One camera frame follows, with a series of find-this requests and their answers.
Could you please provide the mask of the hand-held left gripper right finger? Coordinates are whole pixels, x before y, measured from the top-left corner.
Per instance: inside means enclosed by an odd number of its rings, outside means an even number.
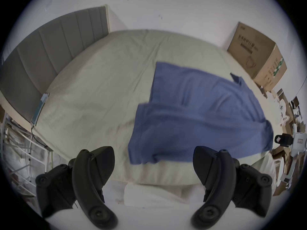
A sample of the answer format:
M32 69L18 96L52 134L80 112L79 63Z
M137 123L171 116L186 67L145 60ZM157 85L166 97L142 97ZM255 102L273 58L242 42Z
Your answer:
M248 209L260 217L271 203L272 178L248 164L241 164L226 149L215 151L197 146L193 167L205 187L204 204L191 217L196 229L213 227L232 201L236 208Z

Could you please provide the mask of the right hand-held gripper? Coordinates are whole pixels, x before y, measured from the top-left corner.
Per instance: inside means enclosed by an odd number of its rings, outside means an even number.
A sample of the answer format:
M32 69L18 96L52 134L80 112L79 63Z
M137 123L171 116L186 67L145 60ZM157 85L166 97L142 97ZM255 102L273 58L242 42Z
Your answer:
M295 158L297 155L304 153L307 148L307 134L297 132L294 135L285 134L276 135L274 142L281 147L290 147L290 156Z

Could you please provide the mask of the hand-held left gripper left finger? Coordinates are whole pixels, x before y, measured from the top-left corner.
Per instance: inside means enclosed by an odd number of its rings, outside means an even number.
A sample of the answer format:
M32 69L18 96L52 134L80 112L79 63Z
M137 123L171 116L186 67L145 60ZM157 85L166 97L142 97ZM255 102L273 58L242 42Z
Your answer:
M113 147L83 149L76 158L36 177L36 198L43 219L73 209L78 201L91 223L99 229L114 229L118 219L106 205L102 188L114 170Z

